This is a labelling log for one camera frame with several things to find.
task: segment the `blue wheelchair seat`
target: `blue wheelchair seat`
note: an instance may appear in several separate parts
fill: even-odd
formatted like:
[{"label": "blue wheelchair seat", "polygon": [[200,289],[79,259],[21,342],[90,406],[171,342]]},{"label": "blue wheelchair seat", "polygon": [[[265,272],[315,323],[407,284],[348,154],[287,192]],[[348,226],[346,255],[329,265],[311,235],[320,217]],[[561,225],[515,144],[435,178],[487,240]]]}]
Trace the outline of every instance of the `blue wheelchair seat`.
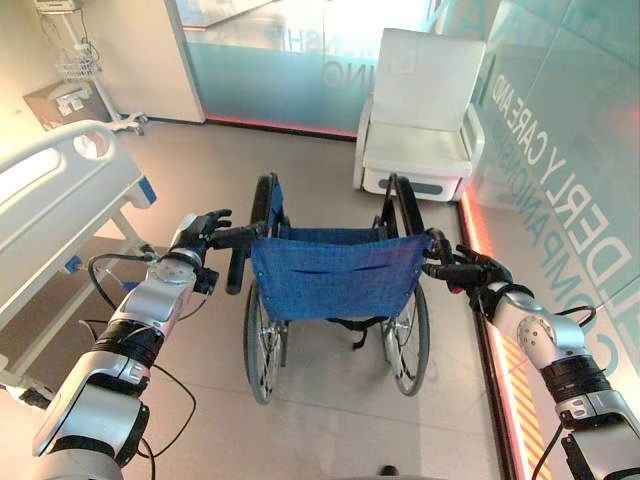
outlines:
[{"label": "blue wheelchair seat", "polygon": [[251,244],[272,321],[395,316],[413,293],[425,235],[386,239],[384,229],[296,229]]}]

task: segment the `cardboard box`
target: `cardboard box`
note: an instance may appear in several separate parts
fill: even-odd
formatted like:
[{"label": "cardboard box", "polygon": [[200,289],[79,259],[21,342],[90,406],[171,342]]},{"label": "cardboard box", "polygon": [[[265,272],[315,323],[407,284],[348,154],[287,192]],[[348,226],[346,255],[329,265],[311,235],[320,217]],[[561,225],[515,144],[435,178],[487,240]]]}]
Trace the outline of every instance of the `cardboard box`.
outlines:
[{"label": "cardboard box", "polygon": [[45,130],[79,120],[110,122],[111,117],[92,82],[59,82],[24,97]]}]

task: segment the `wire basket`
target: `wire basket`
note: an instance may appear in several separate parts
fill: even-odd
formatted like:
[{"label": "wire basket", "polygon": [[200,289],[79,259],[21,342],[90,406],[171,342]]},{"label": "wire basket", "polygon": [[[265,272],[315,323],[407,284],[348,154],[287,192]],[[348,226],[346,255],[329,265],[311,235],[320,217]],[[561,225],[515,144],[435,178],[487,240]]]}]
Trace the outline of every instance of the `wire basket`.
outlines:
[{"label": "wire basket", "polygon": [[55,63],[58,73],[65,80],[90,78],[100,71],[98,62],[89,55],[80,55],[76,58],[64,58]]}]

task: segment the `wheelchair tire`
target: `wheelchair tire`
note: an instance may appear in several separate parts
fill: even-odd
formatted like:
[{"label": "wheelchair tire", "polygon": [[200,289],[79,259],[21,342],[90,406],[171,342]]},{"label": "wheelchair tire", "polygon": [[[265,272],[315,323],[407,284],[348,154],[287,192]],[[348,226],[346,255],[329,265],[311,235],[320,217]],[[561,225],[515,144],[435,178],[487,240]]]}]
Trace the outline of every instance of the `wheelchair tire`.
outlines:
[{"label": "wheelchair tire", "polygon": [[398,389],[407,396],[418,393],[429,360],[429,315],[420,284],[400,315],[382,327],[385,357]]},{"label": "wheelchair tire", "polygon": [[261,405],[269,403],[278,378],[282,355],[280,326],[269,321],[254,280],[244,319],[244,366],[251,390]]}]

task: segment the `white armchair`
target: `white armchair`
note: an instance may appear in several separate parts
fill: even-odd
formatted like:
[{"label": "white armchair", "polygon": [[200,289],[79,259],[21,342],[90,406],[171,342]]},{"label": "white armchair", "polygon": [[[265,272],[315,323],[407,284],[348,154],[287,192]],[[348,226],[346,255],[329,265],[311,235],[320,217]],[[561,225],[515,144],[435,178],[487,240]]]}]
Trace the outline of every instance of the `white armchair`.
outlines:
[{"label": "white armchair", "polygon": [[477,40],[384,30],[358,127],[354,188],[384,194],[397,172],[418,198],[459,200],[484,148],[469,104],[484,50]]}]

